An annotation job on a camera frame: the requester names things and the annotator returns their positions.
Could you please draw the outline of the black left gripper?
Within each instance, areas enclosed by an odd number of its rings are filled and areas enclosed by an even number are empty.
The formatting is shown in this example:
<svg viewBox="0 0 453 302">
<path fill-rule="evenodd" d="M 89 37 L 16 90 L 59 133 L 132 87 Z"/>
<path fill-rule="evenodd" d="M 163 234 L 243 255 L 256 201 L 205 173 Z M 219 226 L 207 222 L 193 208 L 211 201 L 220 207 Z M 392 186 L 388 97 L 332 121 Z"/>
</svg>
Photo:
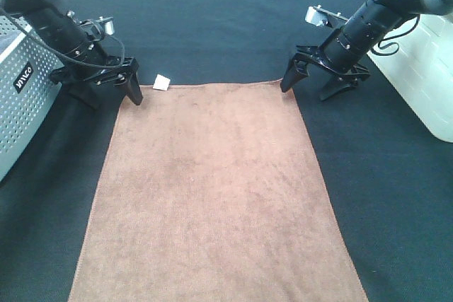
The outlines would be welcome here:
<svg viewBox="0 0 453 302">
<path fill-rule="evenodd" d="M 65 58 L 64 66 L 54 69 L 49 79 L 53 83 L 65 84 L 65 93 L 93 110 L 100 107 L 100 98 L 90 85 L 79 82 L 96 85 L 113 82 L 116 86 L 122 86 L 125 95 L 135 105 L 141 105 L 143 95 L 137 77 L 137 60 L 134 57 L 107 56 L 106 61 L 106 65 L 96 65 Z"/>
</svg>

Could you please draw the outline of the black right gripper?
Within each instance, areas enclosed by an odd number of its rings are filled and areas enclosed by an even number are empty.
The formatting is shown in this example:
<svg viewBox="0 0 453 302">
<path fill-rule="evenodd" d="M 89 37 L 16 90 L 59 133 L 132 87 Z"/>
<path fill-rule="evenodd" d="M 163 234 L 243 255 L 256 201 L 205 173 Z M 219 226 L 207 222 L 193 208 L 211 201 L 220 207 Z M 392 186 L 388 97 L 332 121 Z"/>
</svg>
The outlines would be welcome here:
<svg viewBox="0 0 453 302">
<path fill-rule="evenodd" d="M 321 88 L 319 93 L 321 101 L 356 88 L 358 79 L 365 81 L 371 75 L 367 67 L 361 65 L 357 60 L 349 59 L 342 53 L 335 55 L 332 59 L 320 47 L 297 45 L 296 53 L 289 60 L 287 70 L 280 82 L 280 89 L 283 93 L 309 75 L 309 64 L 332 75 Z"/>
</svg>

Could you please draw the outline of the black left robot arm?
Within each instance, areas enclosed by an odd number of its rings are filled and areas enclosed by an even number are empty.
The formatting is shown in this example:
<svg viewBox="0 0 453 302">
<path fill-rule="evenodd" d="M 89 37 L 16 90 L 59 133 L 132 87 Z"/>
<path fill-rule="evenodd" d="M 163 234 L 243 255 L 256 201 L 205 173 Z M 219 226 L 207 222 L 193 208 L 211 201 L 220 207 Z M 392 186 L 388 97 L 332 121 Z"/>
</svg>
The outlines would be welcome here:
<svg viewBox="0 0 453 302">
<path fill-rule="evenodd" d="M 32 38 L 53 53 L 62 67 L 50 73 L 69 94 L 96 109 L 99 100 L 92 85 L 113 83 L 135 105 L 143 99 L 134 57 L 109 55 L 101 46 L 114 36 L 111 17 L 80 21 L 65 0 L 1 0 L 1 14 L 11 22 L 24 18 L 35 31 Z"/>
</svg>

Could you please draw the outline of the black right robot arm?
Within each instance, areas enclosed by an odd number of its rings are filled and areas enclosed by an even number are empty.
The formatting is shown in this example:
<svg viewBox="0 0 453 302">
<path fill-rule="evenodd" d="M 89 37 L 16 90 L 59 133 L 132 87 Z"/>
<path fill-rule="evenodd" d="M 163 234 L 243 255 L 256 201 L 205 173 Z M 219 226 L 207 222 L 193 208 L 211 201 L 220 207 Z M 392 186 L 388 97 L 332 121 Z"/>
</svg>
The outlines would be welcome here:
<svg viewBox="0 0 453 302">
<path fill-rule="evenodd" d="M 321 89 L 321 100 L 356 88 L 359 81 L 369 77 L 368 69 L 359 61 L 374 46 L 389 39 L 389 32 L 421 15 L 444 16 L 451 12 L 452 0 L 366 0 L 350 18 L 311 6 L 306 21 L 331 27 L 333 32 L 319 46 L 297 46 L 280 88 L 287 92 L 307 77 L 311 64 L 331 74 Z"/>
</svg>

